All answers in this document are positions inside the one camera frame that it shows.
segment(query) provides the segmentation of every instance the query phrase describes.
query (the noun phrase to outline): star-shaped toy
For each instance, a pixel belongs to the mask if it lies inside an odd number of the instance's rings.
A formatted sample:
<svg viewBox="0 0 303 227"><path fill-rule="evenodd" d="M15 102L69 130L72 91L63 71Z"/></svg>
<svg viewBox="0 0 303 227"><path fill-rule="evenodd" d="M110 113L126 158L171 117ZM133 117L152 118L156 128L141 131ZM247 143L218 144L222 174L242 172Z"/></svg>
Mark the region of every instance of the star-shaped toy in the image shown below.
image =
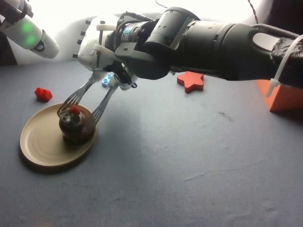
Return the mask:
<svg viewBox="0 0 303 227"><path fill-rule="evenodd" d="M204 78L203 74L186 72L183 75L177 76L177 83L184 85L186 93L190 93L193 90L203 91L203 87L204 87L204 82L202 81L203 78Z"/></svg>

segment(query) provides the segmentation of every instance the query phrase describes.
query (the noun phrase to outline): plate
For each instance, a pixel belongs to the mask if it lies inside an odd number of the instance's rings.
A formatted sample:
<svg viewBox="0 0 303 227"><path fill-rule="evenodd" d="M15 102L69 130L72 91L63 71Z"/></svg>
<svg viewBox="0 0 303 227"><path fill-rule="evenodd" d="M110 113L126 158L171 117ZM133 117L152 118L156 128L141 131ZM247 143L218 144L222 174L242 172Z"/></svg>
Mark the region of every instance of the plate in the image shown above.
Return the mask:
<svg viewBox="0 0 303 227"><path fill-rule="evenodd" d="M37 112L22 130L21 151L30 162L39 166L63 166L73 163L88 151L96 138L97 128L84 144L66 143L59 128L57 111L60 106L61 104L51 105ZM85 107L78 107L90 114Z"/></svg>

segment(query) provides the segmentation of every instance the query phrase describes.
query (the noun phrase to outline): blue toy block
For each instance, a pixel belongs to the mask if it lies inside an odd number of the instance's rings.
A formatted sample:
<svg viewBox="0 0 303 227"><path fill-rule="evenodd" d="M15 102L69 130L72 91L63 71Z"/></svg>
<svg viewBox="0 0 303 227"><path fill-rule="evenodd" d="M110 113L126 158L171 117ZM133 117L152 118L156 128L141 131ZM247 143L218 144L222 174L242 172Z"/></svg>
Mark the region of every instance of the blue toy block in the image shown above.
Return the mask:
<svg viewBox="0 0 303 227"><path fill-rule="evenodd" d="M103 87L107 87L108 84L109 84L109 81L110 81L110 79L111 79L112 77L113 77L112 74L108 74L108 75L104 78L104 80L101 82L102 86L103 86Z"/></svg>

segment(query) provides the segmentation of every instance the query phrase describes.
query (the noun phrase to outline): orange block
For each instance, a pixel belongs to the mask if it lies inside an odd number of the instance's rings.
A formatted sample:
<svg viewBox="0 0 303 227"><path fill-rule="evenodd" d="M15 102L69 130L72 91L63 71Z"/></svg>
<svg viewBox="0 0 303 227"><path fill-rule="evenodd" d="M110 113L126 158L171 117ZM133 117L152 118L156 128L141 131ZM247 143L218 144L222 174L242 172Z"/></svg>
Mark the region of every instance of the orange block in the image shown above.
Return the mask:
<svg viewBox="0 0 303 227"><path fill-rule="evenodd" d="M266 97L269 89L269 80L257 80L263 98L269 108L269 111L294 110L303 108L303 90L279 85L274 88L271 96Z"/></svg>

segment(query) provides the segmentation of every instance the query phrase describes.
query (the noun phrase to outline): dessert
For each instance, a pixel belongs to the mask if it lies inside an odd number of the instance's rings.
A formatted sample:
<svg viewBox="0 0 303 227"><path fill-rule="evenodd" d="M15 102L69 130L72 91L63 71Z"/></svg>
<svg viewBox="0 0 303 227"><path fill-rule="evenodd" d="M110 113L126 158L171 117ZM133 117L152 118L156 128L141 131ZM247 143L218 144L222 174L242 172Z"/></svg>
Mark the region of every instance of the dessert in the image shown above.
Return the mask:
<svg viewBox="0 0 303 227"><path fill-rule="evenodd" d="M59 127L63 133L63 138L68 143L81 144L86 142L94 132L88 130L90 113L82 111L74 105L64 111L59 112Z"/></svg>

